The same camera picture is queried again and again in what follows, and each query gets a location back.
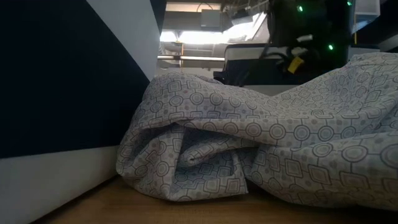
crumpled cloth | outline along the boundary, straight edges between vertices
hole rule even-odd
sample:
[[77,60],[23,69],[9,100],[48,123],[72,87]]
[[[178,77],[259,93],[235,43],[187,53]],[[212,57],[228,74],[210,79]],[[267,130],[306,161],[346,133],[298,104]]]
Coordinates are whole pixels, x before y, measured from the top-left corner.
[[276,96],[181,73],[154,78],[117,172],[173,201],[246,194],[398,210],[398,55],[356,55]]

geometric pattern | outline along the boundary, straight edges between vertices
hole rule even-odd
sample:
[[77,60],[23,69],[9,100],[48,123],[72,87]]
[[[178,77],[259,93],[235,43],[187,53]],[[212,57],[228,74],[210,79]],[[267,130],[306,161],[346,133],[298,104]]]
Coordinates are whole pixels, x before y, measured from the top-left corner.
[[398,210],[398,55],[355,55],[276,96],[181,73],[155,77],[117,172],[172,201],[246,194]]

wooden floor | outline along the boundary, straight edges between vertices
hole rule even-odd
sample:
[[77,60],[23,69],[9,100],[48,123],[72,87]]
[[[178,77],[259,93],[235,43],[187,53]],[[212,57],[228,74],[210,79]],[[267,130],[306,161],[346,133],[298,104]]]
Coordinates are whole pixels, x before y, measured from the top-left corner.
[[115,178],[36,223],[380,223],[398,213],[367,208],[325,209],[283,202],[249,188],[240,195],[199,202],[148,197]]

blanket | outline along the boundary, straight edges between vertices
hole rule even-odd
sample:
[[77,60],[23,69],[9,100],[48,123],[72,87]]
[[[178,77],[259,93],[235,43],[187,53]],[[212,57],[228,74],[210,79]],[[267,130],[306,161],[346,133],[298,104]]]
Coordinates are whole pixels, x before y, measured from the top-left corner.
[[356,55],[276,96],[170,73],[147,87],[116,170],[179,202],[251,181],[291,203],[398,210],[397,100],[398,54]]

wooden surface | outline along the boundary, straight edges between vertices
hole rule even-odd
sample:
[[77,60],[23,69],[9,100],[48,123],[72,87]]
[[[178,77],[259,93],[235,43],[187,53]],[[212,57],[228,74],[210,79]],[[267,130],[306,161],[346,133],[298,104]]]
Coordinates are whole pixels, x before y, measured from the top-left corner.
[[283,202],[250,187],[250,194],[198,202],[142,195],[121,178],[88,192],[36,223],[380,223],[398,213],[368,208],[325,209]]

